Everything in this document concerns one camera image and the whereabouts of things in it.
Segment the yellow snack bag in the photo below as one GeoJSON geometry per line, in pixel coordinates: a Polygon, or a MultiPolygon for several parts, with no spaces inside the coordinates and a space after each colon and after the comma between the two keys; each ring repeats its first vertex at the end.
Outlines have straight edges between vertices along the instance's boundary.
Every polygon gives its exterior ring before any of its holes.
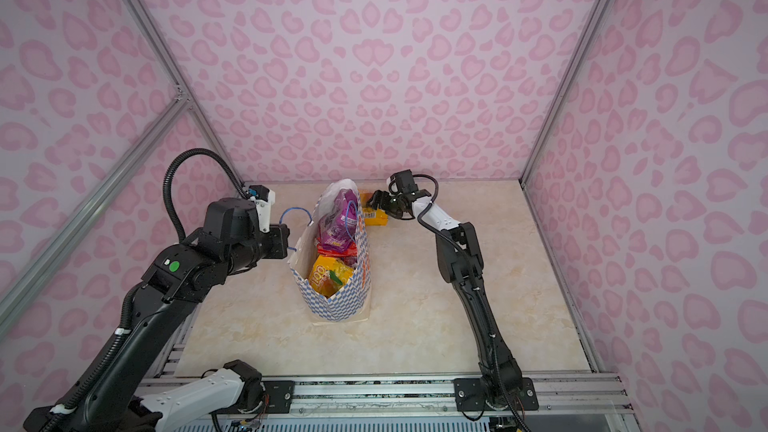
{"type": "Polygon", "coordinates": [[[367,199],[374,191],[363,190],[360,192],[360,205],[362,216],[367,227],[384,227],[389,222],[389,216],[383,209],[371,209],[367,207],[367,199]]]}
{"type": "Polygon", "coordinates": [[[320,255],[312,266],[308,281],[315,292],[330,298],[347,284],[354,273],[355,268],[344,261],[320,255]]]}

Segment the purple snack bag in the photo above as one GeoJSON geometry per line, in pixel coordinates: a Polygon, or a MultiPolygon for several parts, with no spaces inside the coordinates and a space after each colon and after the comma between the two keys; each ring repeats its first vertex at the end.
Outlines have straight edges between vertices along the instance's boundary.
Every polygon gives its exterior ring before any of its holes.
{"type": "Polygon", "coordinates": [[[344,250],[355,242],[358,197],[352,189],[342,189],[333,201],[331,211],[319,221],[318,244],[344,250]]]}

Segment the blue checkered paper bag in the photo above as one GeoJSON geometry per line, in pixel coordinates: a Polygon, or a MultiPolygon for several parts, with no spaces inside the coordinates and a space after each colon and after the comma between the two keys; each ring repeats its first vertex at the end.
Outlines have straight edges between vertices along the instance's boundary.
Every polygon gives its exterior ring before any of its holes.
{"type": "Polygon", "coordinates": [[[315,323],[349,322],[363,313],[372,272],[362,199],[353,180],[334,182],[320,195],[288,264],[315,323]]]}

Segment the red fruit snack bag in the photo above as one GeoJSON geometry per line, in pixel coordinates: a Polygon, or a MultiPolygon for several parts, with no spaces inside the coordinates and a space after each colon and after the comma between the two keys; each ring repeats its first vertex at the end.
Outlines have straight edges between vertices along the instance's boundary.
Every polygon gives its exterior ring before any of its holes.
{"type": "Polygon", "coordinates": [[[350,244],[344,250],[336,250],[332,247],[326,247],[324,244],[318,244],[316,246],[317,253],[321,256],[334,257],[334,258],[356,258],[358,255],[357,246],[355,243],[350,244]]]}

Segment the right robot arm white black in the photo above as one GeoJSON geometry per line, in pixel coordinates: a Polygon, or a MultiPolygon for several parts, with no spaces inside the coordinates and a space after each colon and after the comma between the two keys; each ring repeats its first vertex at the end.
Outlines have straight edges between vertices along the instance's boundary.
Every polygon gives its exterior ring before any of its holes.
{"type": "Polygon", "coordinates": [[[439,191],[436,178],[406,169],[391,175],[387,188],[376,191],[368,204],[392,219],[416,221],[434,235],[439,272],[456,292],[475,339],[483,405],[508,410],[522,424],[524,401],[534,399],[535,391],[526,385],[493,315],[475,227],[445,212],[437,204],[439,191]]]}

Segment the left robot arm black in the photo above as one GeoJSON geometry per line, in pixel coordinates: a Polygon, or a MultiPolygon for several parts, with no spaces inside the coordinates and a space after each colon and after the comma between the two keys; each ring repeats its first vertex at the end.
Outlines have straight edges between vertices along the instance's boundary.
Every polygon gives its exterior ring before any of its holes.
{"type": "Polygon", "coordinates": [[[168,393],[136,390],[171,336],[211,290],[261,260],[284,259],[289,229],[270,221],[273,191],[256,186],[208,205],[202,227],[162,250],[125,295],[111,338],[70,390],[34,409],[27,431],[173,431],[208,413],[266,407],[261,374],[240,360],[168,393]]]}

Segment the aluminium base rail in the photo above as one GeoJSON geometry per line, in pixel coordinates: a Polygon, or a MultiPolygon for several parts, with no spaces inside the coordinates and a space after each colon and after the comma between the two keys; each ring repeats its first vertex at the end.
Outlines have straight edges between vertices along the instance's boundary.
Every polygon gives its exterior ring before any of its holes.
{"type": "Polygon", "coordinates": [[[485,405],[472,374],[265,377],[260,431],[636,431],[619,377],[530,372],[510,402],[485,405]]]}

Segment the aluminium diagonal frame bar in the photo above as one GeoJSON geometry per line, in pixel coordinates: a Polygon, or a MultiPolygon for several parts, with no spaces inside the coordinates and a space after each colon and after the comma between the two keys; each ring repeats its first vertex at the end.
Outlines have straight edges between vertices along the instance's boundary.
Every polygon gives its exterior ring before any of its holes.
{"type": "Polygon", "coordinates": [[[105,178],[70,214],[59,231],[23,269],[1,298],[1,335],[6,336],[41,294],[62,262],[82,242],[95,222],[122,192],[158,144],[187,111],[188,95],[180,93],[137,142],[118,160],[105,178]]]}

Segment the aluminium frame rail left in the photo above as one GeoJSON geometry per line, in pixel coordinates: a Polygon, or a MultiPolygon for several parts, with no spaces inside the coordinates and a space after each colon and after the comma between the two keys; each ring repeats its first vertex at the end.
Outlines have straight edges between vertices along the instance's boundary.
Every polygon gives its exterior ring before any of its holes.
{"type": "Polygon", "coordinates": [[[227,162],[237,179],[243,181],[241,175],[236,171],[226,147],[214,130],[212,122],[205,115],[177,57],[171,50],[166,35],[158,26],[146,2],[144,0],[122,0],[122,2],[144,36],[158,64],[174,85],[177,96],[186,104],[189,114],[194,119],[207,144],[227,162]]]}

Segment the aluminium frame post right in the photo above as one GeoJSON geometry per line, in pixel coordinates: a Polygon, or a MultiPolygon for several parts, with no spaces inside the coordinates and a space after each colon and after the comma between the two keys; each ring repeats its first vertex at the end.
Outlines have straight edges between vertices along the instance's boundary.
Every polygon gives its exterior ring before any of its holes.
{"type": "Polygon", "coordinates": [[[534,141],[531,155],[528,158],[522,175],[520,186],[525,190],[532,182],[532,176],[543,155],[544,147],[552,134],[555,122],[564,108],[573,86],[576,84],[579,74],[586,63],[590,50],[593,47],[601,28],[607,20],[611,8],[616,0],[595,0],[592,8],[586,16],[581,31],[577,35],[573,51],[570,53],[564,72],[559,79],[555,95],[550,102],[541,129],[534,141]]]}

